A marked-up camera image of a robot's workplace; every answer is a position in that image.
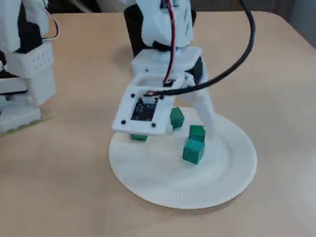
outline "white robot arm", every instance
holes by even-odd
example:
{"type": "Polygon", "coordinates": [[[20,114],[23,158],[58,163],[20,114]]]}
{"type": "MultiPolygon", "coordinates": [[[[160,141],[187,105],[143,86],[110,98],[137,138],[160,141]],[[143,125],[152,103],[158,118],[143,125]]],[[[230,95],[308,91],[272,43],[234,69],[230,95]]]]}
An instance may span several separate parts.
{"type": "Polygon", "coordinates": [[[1,0],[0,51],[3,53],[13,53],[21,46],[18,18],[22,2],[25,7],[27,21],[37,24],[42,36],[48,32],[48,17],[43,0],[1,0]]]}
{"type": "MultiPolygon", "coordinates": [[[[170,46],[171,28],[168,1],[137,0],[136,2],[144,17],[143,42],[149,47],[152,47],[155,41],[170,46]]],[[[176,27],[175,46],[177,48],[186,47],[194,38],[190,1],[173,0],[172,6],[176,27]]]]}
{"type": "Polygon", "coordinates": [[[212,139],[215,134],[215,112],[207,88],[235,71],[250,54],[255,37],[251,11],[244,0],[239,0],[251,27],[246,51],[230,68],[208,80],[202,50],[189,46],[193,39],[190,1],[136,2],[144,18],[143,42],[152,49],[144,49],[132,62],[135,79],[122,98],[113,130],[139,135],[167,134],[175,96],[181,95],[192,103],[206,135],[212,139]]]}
{"type": "Polygon", "coordinates": [[[56,93],[46,5],[0,1],[0,134],[40,120],[39,106],[56,93]]]}

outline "wooden table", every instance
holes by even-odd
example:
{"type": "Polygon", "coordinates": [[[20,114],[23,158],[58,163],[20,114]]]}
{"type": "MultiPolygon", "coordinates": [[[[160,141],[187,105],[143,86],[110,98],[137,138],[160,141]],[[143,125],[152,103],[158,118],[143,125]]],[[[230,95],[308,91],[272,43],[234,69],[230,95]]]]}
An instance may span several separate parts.
{"type": "MultiPolygon", "coordinates": [[[[235,200],[197,211],[145,202],[110,168],[111,124],[132,79],[123,15],[58,15],[58,95],[44,106],[54,119],[0,139],[0,236],[314,237],[316,51],[280,17],[254,15],[253,53],[210,92],[254,142],[258,171],[235,200]]],[[[241,12],[199,13],[195,36],[214,76],[242,54],[249,26],[241,12]]]]}

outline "green cube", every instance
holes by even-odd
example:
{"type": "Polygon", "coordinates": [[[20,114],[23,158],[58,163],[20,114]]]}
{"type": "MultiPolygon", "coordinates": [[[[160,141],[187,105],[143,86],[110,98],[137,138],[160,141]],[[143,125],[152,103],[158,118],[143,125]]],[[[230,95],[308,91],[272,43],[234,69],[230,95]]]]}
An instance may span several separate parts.
{"type": "Polygon", "coordinates": [[[193,139],[199,142],[205,141],[205,129],[203,126],[191,125],[189,139],[193,139]]]}
{"type": "Polygon", "coordinates": [[[193,164],[198,164],[204,154],[205,144],[189,139],[183,149],[183,159],[193,164]]]}
{"type": "Polygon", "coordinates": [[[184,115],[181,112],[180,108],[177,107],[172,109],[170,119],[173,130],[182,127],[184,122],[184,115]]]}
{"type": "Polygon", "coordinates": [[[131,134],[130,138],[132,140],[135,140],[135,141],[143,141],[143,142],[145,142],[147,140],[148,136],[131,134]]]}

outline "white paper plate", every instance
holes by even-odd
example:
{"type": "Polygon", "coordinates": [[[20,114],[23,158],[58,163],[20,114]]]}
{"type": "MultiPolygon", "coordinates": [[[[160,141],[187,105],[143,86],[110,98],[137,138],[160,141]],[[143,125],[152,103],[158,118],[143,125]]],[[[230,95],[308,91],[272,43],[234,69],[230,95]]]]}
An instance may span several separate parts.
{"type": "Polygon", "coordinates": [[[201,209],[241,194],[257,169],[256,150],[234,123],[217,115],[216,137],[205,139],[199,165],[182,160],[190,125],[201,124],[192,108],[181,108],[183,127],[173,135],[149,137],[146,142],[116,133],[110,162],[116,177],[131,192],[149,202],[179,209],[201,209]]]}

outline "white 3d printed part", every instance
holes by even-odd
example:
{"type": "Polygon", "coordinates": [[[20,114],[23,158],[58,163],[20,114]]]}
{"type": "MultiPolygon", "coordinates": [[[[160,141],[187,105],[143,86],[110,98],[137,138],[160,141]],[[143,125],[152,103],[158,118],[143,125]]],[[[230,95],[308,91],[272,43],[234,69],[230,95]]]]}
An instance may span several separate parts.
{"type": "Polygon", "coordinates": [[[0,105],[0,133],[6,133],[11,129],[17,129],[21,125],[40,120],[40,109],[33,108],[26,103],[8,102],[0,105]]]}

